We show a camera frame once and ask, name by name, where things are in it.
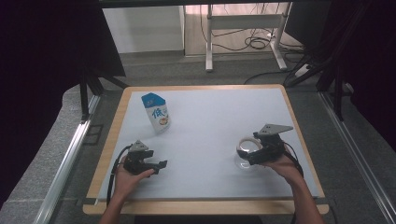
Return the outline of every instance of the wooden table frame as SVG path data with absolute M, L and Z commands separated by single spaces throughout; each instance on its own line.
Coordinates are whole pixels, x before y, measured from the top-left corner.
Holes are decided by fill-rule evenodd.
M 222 86 L 161 86 L 161 87 L 129 87 L 126 88 L 120 99 L 120 104 L 113 119 L 107 140 L 92 179 L 87 198 L 96 199 L 106 171 L 117 144 L 120 127 L 122 125 L 130 97 L 134 91 L 195 91 L 195 90 L 248 90 L 248 89 L 281 89 L 285 102 L 288 106 L 295 130 L 300 138 L 312 176 L 319 192 L 319 199 L 325 199 L 323 189 L 318 181 L 315 167 L 306 148 L 303 135 L 291 108 L 291 104 L 285 89 L 281 85 L 222 85 Z M 106 202 L 96 201 L 95 204 L 84 204 L 83 211 L 89 215 L 103 214 Z M 318 204 L 321 214 L 329 212 L 329 205 Z M 123 214 L 134 215 L 281 215 L 294 213 L 294 202 L 288 199 L 254 199 L 254 200 L 188 200 L 188 201 L 132 201 L 123 206 Z

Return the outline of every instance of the gray floor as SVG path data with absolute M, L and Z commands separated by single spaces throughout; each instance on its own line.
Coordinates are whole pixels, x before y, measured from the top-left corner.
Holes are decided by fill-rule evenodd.
M 178 53 L 121 55 L 127 77 L 120 80 L 131 86 L 157 85 L 240 85 L 249 77 L 277 72 L 271 53 L 261 55 L 215 56 L 214 72 L 205 72 L 202 57 L 185 58 Z M 264 75 L 248 84 L 282 83 L 287 74 Z M 318 77 L 311 77 L 295 88 L 287 89 L 295 116 L 318 172 L 332 211 L 327 223 L 387 223 L 361 177 L 346 144 L 330 119 L 315 89 Z M 81 208 L 92 175 L 106 141 L 122 91 L 102 80 L 106 91 L 101 96 L 75 166 L 64 187 L 51 223 L 94 223 L 99 216 L 87 216 Z M 80 119 L 79 88 L 64 95 L 64 106 L 35 160 L 0 212 L 0 223 L 32 223 L 45 198 L 51 181 L 64 157 Z M 345 125 L 353 134 L 361 152 L 387 194 L 396 198 L 396 155 L 374 128 L 346 97 L 343 100 Z M 263 216 L 263 223 L 290 223 L 291 216 Z M 133 223 L 133 216 L 122 216 L 121 223 Z

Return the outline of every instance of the milk carton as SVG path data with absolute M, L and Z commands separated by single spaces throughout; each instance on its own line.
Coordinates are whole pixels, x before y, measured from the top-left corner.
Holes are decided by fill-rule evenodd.
M 165 100 L 157 94 L 149 93 L 142 96 L 143 105 L 148 113 L 149 121 L 156 133 L 163 133 L 169 128 L 171 120 Z

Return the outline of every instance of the human arm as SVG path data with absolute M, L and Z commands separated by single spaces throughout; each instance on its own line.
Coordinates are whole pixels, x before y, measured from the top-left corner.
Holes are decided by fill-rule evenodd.
M 123 168 L 122 163 L 124 160 L 125 157 L 122 158 L 121 165 L 117 168 L 113 197 L 99 221 L 100 224 L 119 223 L 120 211 L 125 200 L 128 198 L 128 195 L 134 191 L 140 180 L 149 177 L 154 173 L 154 170 L 151 169 L 141 173 L 140 175 L 132 175 Z
M 267 162 L 263 165 L 271 167 L 289 183 L 294 198 L 296 222 L 304 224 L 324 224 L 323 217 L 318 211 L 304 178 L 299 173 L 294 163 L 282 155 L 277 161 Z

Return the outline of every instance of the forearm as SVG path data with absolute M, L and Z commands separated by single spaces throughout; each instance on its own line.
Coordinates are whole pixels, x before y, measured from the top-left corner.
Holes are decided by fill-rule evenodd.
M 304 224 L 324 224 L 324 220 L 318 211 L 317 205 L 312 198 L 302 177 L 288 180 L 294 197 L 294 207 L 297 216 L 297 223 Z
M 120 212 L 124 204 L 124 197 L 119 195 L 113 195 L 108 204 L 106 211 L 103 213 L 99 224 L 112 224 L 120 222 Z

